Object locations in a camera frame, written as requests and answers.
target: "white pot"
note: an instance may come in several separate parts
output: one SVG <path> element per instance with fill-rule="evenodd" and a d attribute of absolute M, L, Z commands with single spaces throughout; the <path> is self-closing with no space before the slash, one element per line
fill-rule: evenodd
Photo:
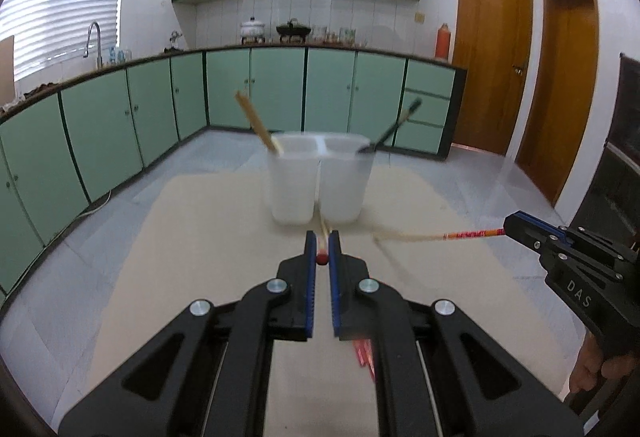
<path fill-rule="evenodd" d="M 264 22 L 251 17 L 248 22 L 240 24 L 240 36 L 250 38 L 252 36 L 264 36 Z"/>

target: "white plastic cup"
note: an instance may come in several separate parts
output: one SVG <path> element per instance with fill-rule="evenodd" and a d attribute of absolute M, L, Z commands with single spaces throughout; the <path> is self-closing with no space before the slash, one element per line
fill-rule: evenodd
<path fill-rule="evenodd" d="M 320 214 L 329 223 L 347 224 L 358 218 L 375 154 L 357 154 L 357 150 L 369 143 L 368 138 L 354 134 L 324 136 L 318 200 Z"/>
<path fill-rule="evenodd" d="M 307 224 L 316 202 L 318 140 L 305 134 L 274 137 L 282 153 L 267 154 L 271 215 L 280 224 Z"/>

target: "orange thermos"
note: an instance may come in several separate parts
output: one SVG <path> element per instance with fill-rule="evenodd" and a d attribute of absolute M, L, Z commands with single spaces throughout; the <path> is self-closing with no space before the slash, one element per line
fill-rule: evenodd
<path fill-rule="evenodd" d="M 451 31 L 447 24 L 442 24 L 438 30 L 438 39 L 436 40 L 436 58 L 449 61 L 449 47 L 451 45 Z"/>

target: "countertop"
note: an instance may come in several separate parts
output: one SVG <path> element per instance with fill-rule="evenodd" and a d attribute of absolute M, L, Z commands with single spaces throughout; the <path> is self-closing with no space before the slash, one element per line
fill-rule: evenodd
<path fill-rule="evenodd" d="M 274 43 L 262 43 L 262 44 L 252 43 L 252 44 L 246 44 L 246 45 L 233 44 L 233 45 L 225 45 L 225 46 L 214 47 L 214 48 L 193 49 L 193 50 L 185 50 L 185 51 L 171 51 L 167 53 L 160 53 L 154 56 L 148 56 L 146 58 L 137 58 L 135 60 L 132 60 L 130 62 L 123 63 L 123 64 L 110 65 L 107 67 L 103 67 L 102 69 L 87 72 L 87 73 L 78 75 L 75 78 L 71 78 L 69 80 L 65 80 L 60 83 L 51 84 L 51 85 L 41 85 L 40 87 L 34 89 L 33 91 L 25 93 L 26 99 L 23 102 L 20 102 L 19 104 L 17 104 L 15 107 L 12 107 L 8 112 L 4 112 L 3 109 L 0 109 L 0 124 L 7 121 L 9 118 L 13 117 L 14 115 L 18 114 L 22 110 L 43 100 L 44 98 L 47 98 L 57 93 L 58 91 L 64 90 L 69 87 L 73 87 L 74 85 L 78 85 L 82 82 L 91 80 L 98 76 L 102 76 L 115 71 L 120 71 L 128 67 L 133 67 L 135 65 L 162 60 L 165 58 L 172 58 L 173 56 L 184 56 L 187 54 L 215 52 L 215 51 L 222 51 L 222 50 L 229 50 L 229 49 L 246 49 L 249 47 L 259 48 L 259 49 L 267 49 L 270 47 L 286 47 L 286 48 L 315 47 L 315 48 L 325 48 L 325 49 L 336 49 L 336 50 L 342 50 L 342 51 L 354 51 L 354 52 L 358 51 L 358 52 L 367 52 L 372 54 L 383 54 L 386 56 L 396 56 L 398 58 L 408 58 L 408 59 L 416 60 L 420 62 L 440 65 L 442 67 L 448 67 L 451 69 L 458 69 L 458 70 L 463 69 L 462 67 L 457 67 L 455 65 L 444 62 L 442 60 L 438 60 L 435 58 L 425 58 L 425 57 L 416 56 L 413 54 L 402 54 L 398 52 L 392 52 L 392 51 L 387 51 L 383 49 L 374 49 L 370 47 L 346 46 L 346 45 L 340 45 L 340 44 L 325 44 L 325 43 L 313 43 L 313 42 L 311 43 L 275 43 L 274 42 Z"/>

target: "tiled floor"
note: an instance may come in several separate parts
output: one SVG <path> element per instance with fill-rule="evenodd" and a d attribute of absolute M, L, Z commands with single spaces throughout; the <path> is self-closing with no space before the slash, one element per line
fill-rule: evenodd
<path fill-rule="evenodd" d="M 527 176 L 500 156 L 452 148 L 446 162 L 377 154 L 376 163 L 419 174 L 477 229 L 502 226 L 506 215 L 520 209 L 562 223 Z M 0 354 L 53 428 L 86 393 L 102 309 L 164 184 L 180 174 L 258 171 L 264 166 L 255 136 L 204 132 L 87 217 L 33 274 L 0 323 Z M 487 243 L 538 307 L 570 370 L 584 328 L 544 284 L 537 255 L 507 237 Z"/>

